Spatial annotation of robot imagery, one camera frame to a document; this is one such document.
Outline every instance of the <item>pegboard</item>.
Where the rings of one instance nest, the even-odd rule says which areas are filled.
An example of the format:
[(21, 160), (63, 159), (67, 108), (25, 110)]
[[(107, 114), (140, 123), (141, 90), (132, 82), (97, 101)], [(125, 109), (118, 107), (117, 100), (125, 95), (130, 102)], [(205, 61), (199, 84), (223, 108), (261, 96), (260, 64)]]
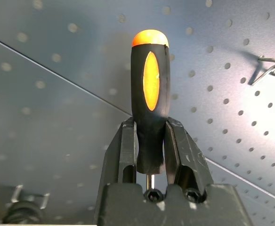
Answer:
[(275, 58), (275, 1), (1, 0), (0, 184), (50, 190), (50, 223), (91, 222), (144, 29), (169, 40), (170, 116), (254, 224), (275, 225), (275, 77), (250, 85), (271, 65), (258, 56)]

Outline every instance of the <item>metal bracket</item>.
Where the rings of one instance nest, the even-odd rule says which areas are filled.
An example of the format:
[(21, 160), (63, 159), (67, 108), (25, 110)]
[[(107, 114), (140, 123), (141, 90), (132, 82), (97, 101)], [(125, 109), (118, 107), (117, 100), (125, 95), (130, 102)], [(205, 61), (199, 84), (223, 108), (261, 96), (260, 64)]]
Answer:
[[(260, 56), (258, 58), (258, 61), (265, 61), (265, 62), (273, 62), (275, 63), (275, 59), (274, 58), (265, 58), (264, 56)], [(253, 83), (251, 86), (254, 86), (256, 83), (258, 83), (258, 81), (260, 81), (265, 75), (270, 74), (275, 76), (275, 65), (271, 66), (266, 72), (264, 72), (263, 74), (261, 74)]]
[[(19, 195), (20, 195), (22, 189), (23, 189), (23, 185), (18, 185), (18, 186), (15, 187), (15, 190), (14, 190), (14, 192), (12, 194), (12, 197), (11, 197), (11, 202), (12, 203), (19, 202)], [(47, 207), (48, 201), (49, 201), (49, 195), (50, 195), (50, 193), (46, 193), (43, 196), (42, 203), (41, 203), (41, 206), (40, 206), (41, 210), (43, 210)]]

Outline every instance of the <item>screw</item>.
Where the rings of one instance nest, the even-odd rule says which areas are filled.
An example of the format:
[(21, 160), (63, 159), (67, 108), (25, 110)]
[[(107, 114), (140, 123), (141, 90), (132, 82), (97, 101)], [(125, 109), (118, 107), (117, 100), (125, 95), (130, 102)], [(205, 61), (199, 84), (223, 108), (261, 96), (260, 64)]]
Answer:
[(163, 201), (163, 195), (158, 189), (149, 189), (145, 192), (144, 197), (150, 202)]
[(190, 202), (201, 203), (202, 195), (194, 188), (188, 188), (185, 191), (185, 196)]

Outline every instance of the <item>clamp jaw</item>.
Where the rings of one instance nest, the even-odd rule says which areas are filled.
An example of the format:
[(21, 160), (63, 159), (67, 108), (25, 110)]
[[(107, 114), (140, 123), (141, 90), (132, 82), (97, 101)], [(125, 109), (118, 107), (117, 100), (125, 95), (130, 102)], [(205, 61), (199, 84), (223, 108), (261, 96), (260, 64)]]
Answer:
[(168, 186), (145, 194), (136, 184), (136, 124), (124, 121), (108, 147), (94, 223), (98, 226), (252, 226), (235, 188), (215, 185), (183, 125), (168, 118), (164, 135)]

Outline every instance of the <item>screwdriver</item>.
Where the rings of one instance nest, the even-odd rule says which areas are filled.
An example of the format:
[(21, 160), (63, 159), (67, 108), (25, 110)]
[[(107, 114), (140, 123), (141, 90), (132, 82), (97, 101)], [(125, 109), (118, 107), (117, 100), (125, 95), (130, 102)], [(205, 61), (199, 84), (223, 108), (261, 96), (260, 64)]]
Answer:
[(132, 42), (131, 109), (137, 124), (137, 171), (147, 174), (147, 189), (163, 171), (165, 126), (170, 108), (170, 61), (166, 36), (144, 30)]

